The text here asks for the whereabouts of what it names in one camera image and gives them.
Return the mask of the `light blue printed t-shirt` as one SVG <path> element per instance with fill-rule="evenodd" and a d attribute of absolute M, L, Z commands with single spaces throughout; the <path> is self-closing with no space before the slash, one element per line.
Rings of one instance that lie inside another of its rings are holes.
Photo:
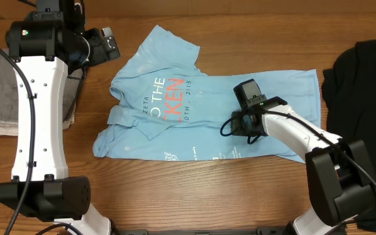
<path fill-rule="evenodd" d="M 200 48 L 156 26 L 116 74 L 110 93 L 119 104 L 94 145 L 96 157 L 156 161 L 208 161 L 298 156 L 272 137 L 248 144 L 227 120 L 240 109 L 234 88 L 255 80 L 267 97 L 281 97 L 303 118 L 321 123 L 316 70 L 275 70 L 209 76 L 195 65 Z"/>

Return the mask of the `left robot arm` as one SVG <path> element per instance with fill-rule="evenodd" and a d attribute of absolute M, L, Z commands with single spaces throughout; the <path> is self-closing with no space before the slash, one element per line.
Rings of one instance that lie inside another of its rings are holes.
<path fill-rule="evenodd" d="M 71 234 L 117 234 L 113 221 L 91 203 L 87 177 L 69 176 L 63 148 L 63 94 L 74 71 L 120 56 L 108 27 L 86 29 L 82 1 L 37 2 L 6 35 L 5 59 L 18 85 L 18 143 L 0 203 L 24 215 L 64 227 Z"/>

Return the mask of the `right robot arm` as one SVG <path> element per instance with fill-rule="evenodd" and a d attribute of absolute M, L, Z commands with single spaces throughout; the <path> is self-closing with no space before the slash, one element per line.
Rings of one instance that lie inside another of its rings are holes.
<path fill-rule="evenodd" d="M 271 136 L 304 162 L 311 207 L 283 227 L 261 227 L 257 234 L 345 234 L 359 215 L 376 208 L 376 175 L 365 143 L 345 142 L 298 115 L 280 97 L 267 99 L 257 83 L 234 88 L 241 110 L 227 121 L 230 134 L 253 144 Z"/>

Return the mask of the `black polo shirt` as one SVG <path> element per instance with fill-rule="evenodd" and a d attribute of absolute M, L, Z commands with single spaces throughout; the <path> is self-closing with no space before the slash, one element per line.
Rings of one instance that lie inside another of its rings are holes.
<path fill-rule="evenodd" d="M 363 140 L 376 174 L 376 40 L 357 42 L 323 75 L 327 130 Z"/>

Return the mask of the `folded grey trousers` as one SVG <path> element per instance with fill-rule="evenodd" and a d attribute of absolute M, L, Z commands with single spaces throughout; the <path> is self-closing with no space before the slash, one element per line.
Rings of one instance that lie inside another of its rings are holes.
<path fill-rule="evenodd" d="M 65 82 L 63 92 L 63 127 L 74 122 L 74 103 L 83 71 L 78 69 Z M 18 124 L 18 86 L 11 64 L 0 54 L 0 123 Z"/>

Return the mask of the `folded beige cloth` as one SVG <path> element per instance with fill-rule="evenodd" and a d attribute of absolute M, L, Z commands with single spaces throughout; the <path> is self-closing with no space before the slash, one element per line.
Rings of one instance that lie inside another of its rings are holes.
<path fill-rule="evenodd" d="M 66 120 L 63 122 L 63 129 L 68 129 L 75 121 L 75 110 L 76 107 L 72 109 L 72 112 L 67 116 Z M 11 121 L 0 121 L 0 136 L 17 136 L 18 135 L 18 124 Z"/>

